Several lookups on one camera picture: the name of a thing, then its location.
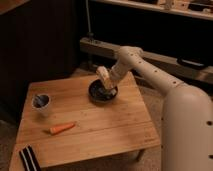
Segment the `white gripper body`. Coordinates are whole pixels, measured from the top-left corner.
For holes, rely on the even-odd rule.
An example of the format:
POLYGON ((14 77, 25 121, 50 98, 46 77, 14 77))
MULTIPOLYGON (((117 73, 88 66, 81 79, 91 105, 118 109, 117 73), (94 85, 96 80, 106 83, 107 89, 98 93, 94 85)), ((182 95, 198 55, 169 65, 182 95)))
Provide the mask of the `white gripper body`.
POLYGON ((124 78, 124 74, 118 72, 115 69, 111 69, 109 74, 112 87, 116 87, 119 84, 119 82, 124 78))

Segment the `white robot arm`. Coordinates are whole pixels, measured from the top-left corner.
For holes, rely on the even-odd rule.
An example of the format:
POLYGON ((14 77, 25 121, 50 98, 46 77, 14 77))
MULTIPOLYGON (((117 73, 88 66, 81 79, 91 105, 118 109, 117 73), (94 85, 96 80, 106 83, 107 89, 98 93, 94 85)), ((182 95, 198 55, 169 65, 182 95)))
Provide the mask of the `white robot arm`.
POLYGON ((187 84, 143 59, 143 50, 115 51, 110 74, 118 82, 131 69, 163 96, 162 171, 213 171, 213 102, 202 89, 187 84))

